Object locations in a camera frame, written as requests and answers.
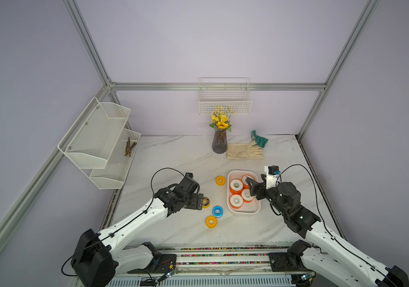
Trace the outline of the small black yellow tape roll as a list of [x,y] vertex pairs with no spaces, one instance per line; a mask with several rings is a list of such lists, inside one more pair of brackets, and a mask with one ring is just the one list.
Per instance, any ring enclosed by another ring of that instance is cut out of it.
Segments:
[[210,200],[208,197],[204,197],[202,203],[203,203],[203,209],[207,209],[210,207]]

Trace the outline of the orange sealing tape roll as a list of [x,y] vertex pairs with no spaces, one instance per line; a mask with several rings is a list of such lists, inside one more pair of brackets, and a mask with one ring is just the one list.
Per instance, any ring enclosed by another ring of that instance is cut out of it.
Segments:
[[249,188],[249,179],[254,180],[254,177],[252,175],[245,175],[242,177],[242,183],[245,188]]
[[250,189],[244,189],[241,193],[241,197],[245,203],[251,203],[255,198],[251,195]]
[[233,179],[230,182],[230,193],[231,194],[241,194],[244,190],[244,184],[240,179]]
[[229,199],[230,208],[232,209],[240,209],[244,203],[243,198],[239,194],[234,194]]

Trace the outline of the blue sealing tape roll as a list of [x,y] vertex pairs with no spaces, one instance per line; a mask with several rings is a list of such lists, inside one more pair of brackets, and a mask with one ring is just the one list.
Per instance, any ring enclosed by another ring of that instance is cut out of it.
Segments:
[[223,209],[220,206],[214,206],[212,210],[212,215],[215,218],[221,218],[223,216]]

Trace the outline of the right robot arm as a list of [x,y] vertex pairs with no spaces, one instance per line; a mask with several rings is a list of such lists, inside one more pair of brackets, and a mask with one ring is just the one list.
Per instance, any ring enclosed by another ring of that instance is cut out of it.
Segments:
[[267,175],[263,182],[247,180],[252,196],[267,200],[301,240],[294,257],[309,270],[339,287],[408,287],[409,279],[398,266],[387,267],[369,257],[327,227],[320,216],[301,204],[301,193],[291,182]]

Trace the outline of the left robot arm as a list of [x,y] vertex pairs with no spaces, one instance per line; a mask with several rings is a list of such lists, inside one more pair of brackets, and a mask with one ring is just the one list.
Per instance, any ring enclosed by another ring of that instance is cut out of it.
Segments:
[[161,188],[150,202],[113,226],[85,231],[70,258],[80,282],[86,287],[105,287],[125,273],[167,272],[164,259],[175,260],[173,255],[162,255],[150,242],[130,249],[127,245],[146,228],[183,208],[202,210],[204,196],[199,190],[199,183],[188,173],[180,183]]

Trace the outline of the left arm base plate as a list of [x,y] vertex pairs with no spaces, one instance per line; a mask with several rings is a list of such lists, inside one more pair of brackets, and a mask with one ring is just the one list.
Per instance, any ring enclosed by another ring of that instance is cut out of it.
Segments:
[[151,242],[144,242],[141,246],[147,248],[151,252],[153,258],[145,268],[129,270],[129,274],[143,273],[145,271],[160,274],[168,273],[176,269],[176,254],[162,254]]

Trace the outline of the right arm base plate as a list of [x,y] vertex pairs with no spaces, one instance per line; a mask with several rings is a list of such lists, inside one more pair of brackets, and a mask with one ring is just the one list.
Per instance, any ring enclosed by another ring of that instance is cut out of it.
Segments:
[[272,272],[307,271],[301,258],[304,251],[311,247],[311,244],[298,240],[286,252],[270,252],[269,262]]

